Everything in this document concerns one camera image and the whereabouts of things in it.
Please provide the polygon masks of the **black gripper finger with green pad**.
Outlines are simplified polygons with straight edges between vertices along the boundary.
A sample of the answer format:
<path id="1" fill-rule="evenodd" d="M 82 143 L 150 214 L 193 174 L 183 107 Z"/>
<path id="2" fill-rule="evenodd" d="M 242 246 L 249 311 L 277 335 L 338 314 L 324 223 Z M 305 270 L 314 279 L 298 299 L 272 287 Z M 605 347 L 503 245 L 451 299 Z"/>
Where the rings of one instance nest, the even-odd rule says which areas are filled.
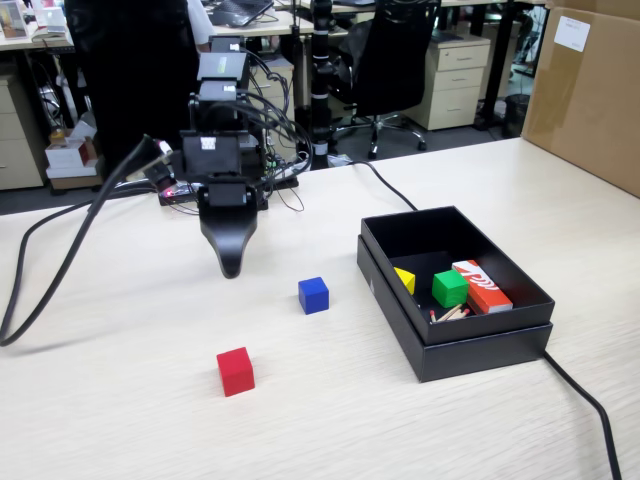
<path id="1" fill-rule="evenodd" d="M 257 210 L 205 208 L 200 210 L 199 219 L 201 232 L 213 247 L 224 277 L 238 277 L 245 248 L 257 229 Z"/>

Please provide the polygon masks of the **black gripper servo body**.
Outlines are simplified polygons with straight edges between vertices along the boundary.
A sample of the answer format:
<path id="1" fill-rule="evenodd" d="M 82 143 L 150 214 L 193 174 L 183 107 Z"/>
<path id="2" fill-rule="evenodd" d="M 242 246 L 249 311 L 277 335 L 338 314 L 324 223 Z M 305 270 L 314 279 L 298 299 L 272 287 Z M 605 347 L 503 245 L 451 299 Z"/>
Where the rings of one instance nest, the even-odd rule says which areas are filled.
<path id="1" fill-rule="evenodd" d="M 213 182 L 197 191 L 198 204 L 210 209 L 243 209 L 257 207 L 256 190 L 241 181 Z"/>

